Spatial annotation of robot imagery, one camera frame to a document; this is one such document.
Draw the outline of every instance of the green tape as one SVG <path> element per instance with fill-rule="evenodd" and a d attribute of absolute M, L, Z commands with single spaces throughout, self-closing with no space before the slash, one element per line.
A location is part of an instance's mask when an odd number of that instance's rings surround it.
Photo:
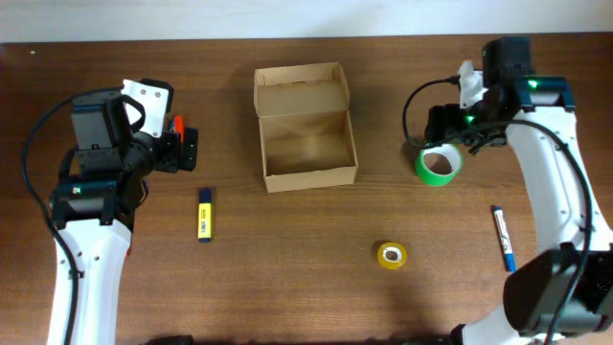
<path fill-rule="evenodd" d="M 446 158 L 451 166 L 451 173 L 440 174 L 433 172 L 426 167 L 425 162 L 423 161 L 423 156 L 430 153 L 437 153 Z M 437 148 L 422 150 L 420 152 L 420 158 L 415 162 L 415 173 L 418 175 L 421 181 L 427 185 L 437 187 L 444 186 L 451 182 L 453 177 L 458 174 L 463 164 L 464 160 L 462 159 L 460 150 L 456 148 L 455 145 L 444 144 Z"/>

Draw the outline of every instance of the wooden table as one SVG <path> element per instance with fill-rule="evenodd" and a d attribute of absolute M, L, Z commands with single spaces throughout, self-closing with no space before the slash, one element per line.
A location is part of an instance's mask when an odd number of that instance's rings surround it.
<path fill-rule="evenodd" d="M 175 88 L 172 113 L 200 129 L 194 172 L 153 173 L 120 288 L 118 344 L 166 334 L 237 342 L 361 341 L 447 334 L 501 303 L 507 273 L 489 205 L 507 215 L 516 260 L 535 252 L 531 206 L 510 148 L 485 149 L 451 184 L 432 188 L 402 148 L 400 111 L 425 81 L 478 66 L 491 35 L 0 46 L 0 343 L 46 341 L 55 248 L 26 193 L 19 155 L 43 111 L 80 91 L 142 77 Z M 579 142 L 596 197 L 613 215 L 613 34 L 533 36 L 534 67 L 562 75 L 578 105 Z M 340 61 L 352 93 L 355 185 L 269 195 L 262 181 L 256 68 Z M 410 128 L 455 103 L 451 86 L 420 94 Z M 75 143 L 68 109 L 38 134 L 30 175 L 43 196 Z M 215 239 L 196 240 L 197 191 L 216 188 Z M 398 271 L 374 244 L 408 250 Z M 604 344 L 613 332 L 581 344 Z"/>

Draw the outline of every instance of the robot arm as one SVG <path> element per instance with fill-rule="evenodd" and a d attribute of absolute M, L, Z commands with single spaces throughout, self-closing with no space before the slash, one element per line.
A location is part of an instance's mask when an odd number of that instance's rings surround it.
<path fill-rule="evenodd" d="M 472 153 L 484 146 L 511 144 L 526 181 L 537 232 L 539 256 L 508 278 L 504 305 L 452 333 L 455 343 L 463 345 L 519 345 L 544 339 L 579 270 L 587 221 L 592 226 L 587 230 L 591 241 L 585 270 L 577 275 L 577 288 L 563 304 L 566 308 L 560 309 L 554 339 L 606 330 L 613 315 L 613 238 L 580 157 L 572 93 L 565 79 L 534 74 L 528 44 L 526 38 L 490 42 L 483 52 L 483 72 L 474 71 L 470 62 L 460 68 L 460 104 L 430 110 L 426 130 L 430 142 L 455 136 L 473 146 Z M 533 124 L 551 133 L 527 126 Z M 580 174 L 587 186 L 581 185 Z M 591 219 L 586 200 L 591 200 Z"/>
<path fill-rule="evenodd" d="M 52 193 L 51 221 L 79 271 L 72 344 L 114 344 L 119 283 L 134 230 L 135 211 L 147 197 L 152 171 L 195 168 L 197 129 L 164 130 L 172 88 L 157 80 L 124 80 L 121 94 L 101 92 L 73 100 L 72 120 L 80 174 L 64 160 Z M 73 282 L 57 245 L 57 278 L 48 344 L 64 344 Z"/>

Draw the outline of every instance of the cardboard box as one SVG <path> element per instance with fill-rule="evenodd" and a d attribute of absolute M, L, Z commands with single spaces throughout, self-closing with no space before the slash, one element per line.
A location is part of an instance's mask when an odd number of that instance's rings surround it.
<path fill-rule="evenodd" d="M 268 193 L 352 184 L 357 157 L 340 63 L 256 70 Z"/>

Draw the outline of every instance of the yellow tape roll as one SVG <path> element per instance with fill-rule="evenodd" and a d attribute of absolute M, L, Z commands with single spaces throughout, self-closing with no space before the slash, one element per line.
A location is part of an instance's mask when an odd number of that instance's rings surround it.
<path fill-rule="evenodd" d="M 406 250 L 395 242 L 383 243 L 376 254 L 376 260 L 387 269 L 398 269 L 406 263 Z"/>

